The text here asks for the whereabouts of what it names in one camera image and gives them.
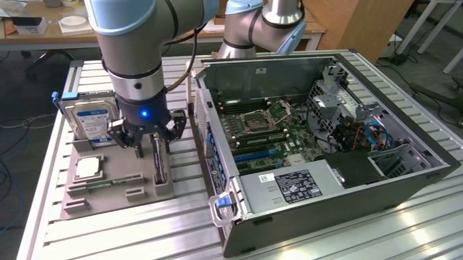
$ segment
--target hard drive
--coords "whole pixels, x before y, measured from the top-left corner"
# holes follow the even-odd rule
[[[116,144],[106,133],[108,122],[118,119],[112,92],[64,93],[58,106],[76,140],[88,139],[92,147]]]

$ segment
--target hard drive label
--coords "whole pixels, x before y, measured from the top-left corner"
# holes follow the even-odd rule
[[[286,203],[300,202],[322,195],[308,170],[274,176],[274,181]]]
[[[112,141],[106,133],[108,110],[77,112],[77,117],[86,138],[94,146],[105,145],[104,142]]]

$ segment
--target metal table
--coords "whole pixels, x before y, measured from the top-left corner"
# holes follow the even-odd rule
[[[463,140],[360,55],[338,52],[430,137],[463,161]],[[164,59],[166,85],[182,74],[188,60],[189,57]],[[356,89],[354,79],[348,80],[356,96],[362,101],[368,100],[369,93],[361,88]],[[88,87],[110,88],[109,77],[98,61],[88,61],[82,66],[70,68],[64,91]],[[184,89],[185,84],[168,94],[170,109],[185,108]],[[17,259],[222,259],[190,127],[170,149],[174,199],[60,221],[72,138],[69,126],[58,114]],[[422,189],[394,209],[233,259],[459,258],[463,256],[461,201],[463,168]]]

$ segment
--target floor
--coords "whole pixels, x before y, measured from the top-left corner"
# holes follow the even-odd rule
[[[416,21],[416,17],[405,19],[397,29],[398,35],[405,35],[409,28]],[[424,24],[421,30],[414,37],[418,39],[432,26],[430,23]],[[441,31],[436,40],[430,44],[426,52],[420,55],[416,50],[410,54],[417,59],[417,64],[405,62],[400,66],[392,66],[402,75],[408,82],[422,85],[428,89],[447,95],[455,96],[463,90],[451,90],[453,81],[449,75],[441,73],[441,70],[457,51],[463,47],[463,39],[451,33]],[[210,51],[218,49],[218,44],[201,44],[198,46],[198,54],[209,54]],[[41,55],[41,51],[32,52],[32,58]],[[78,49],[70,50],[69,53],[78,60],[98,60],[98,49]],[[178,44],[172,46],[165,56],[180,56],[190,53],[190,46],[188,44]],[[36,70],[37,81],[29,82],[22,75],[22,70],[30,63],[32,59],[24,59],[18,52],[10,52],[8,59],[0,62],[0,121],[14,118],[30,118],[41,114],[56,112],[56,108],[50,103],[50,93],[61,91],[66,69],[69,62],[60,56],[53,57],[41,67]],[[397,73],[390,68],[380,68],[393,82],[405,90],[406,84],[400,79]],[[463,77],[463,64],[460,63],[452,72],[453,76]],[[436,104],[424,96],[417,96],[416,100],[425,106],[425,108],[436,114]],[[443,105],[441,116],[448,121],[457,121],[459,116],[453,108]],[[53,122],[53,117],[38,119],[30,123],[30,126],[42,126]],[[449,125],[449,128],[463,137],[463,129]],[[4,151],[10,144],[13,144],[18,136],[24,133],[24,128],[2,129],[0,128],[0,151]],[[20,153],[8,153],[5,163],[12,172],[13,178],[17,183],[17,189],[13,189],[9,196],[0,203],[0,230],[6,226],[20,213],[18,221],[13,224],[13,228],[0,233],[0,258],[14,259],[20,245],[22,227],[26,221],[28,210],[32,203],[33,192],[36,189],[36,182],[40,174],[42,159],[45,156],[45,149],[50,135],[50,127],[41,129],[30,129],[28,133],[28,144],[18,145],[16,151]],[[4,194],[6,185],[0,185],[0,194]],[[20,201],[14,191],[22,200],[22,211],[20,212]]]

